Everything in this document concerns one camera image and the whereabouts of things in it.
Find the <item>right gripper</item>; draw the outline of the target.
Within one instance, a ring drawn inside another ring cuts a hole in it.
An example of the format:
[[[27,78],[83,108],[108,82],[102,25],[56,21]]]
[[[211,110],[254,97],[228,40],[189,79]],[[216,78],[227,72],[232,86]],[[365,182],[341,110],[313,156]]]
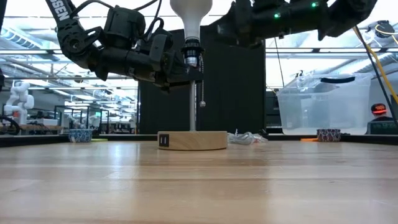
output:
[[[271,7],[270,0],[236,0],[228,12],[214,22],[215,40],[235,47],[259,47],[262,37],[254,32],[254,15]]]

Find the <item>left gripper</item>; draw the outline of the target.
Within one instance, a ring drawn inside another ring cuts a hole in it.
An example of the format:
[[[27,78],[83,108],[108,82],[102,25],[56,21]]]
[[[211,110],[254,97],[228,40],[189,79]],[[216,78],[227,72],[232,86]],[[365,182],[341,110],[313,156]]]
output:
[[[137,81],[149,82],[168,93],[186,86],[186,82],[202,82],[203,73],[185,65],[176,51],[166,51],[159,62],[150,62],[146,54],[129,54],[129,76]]]

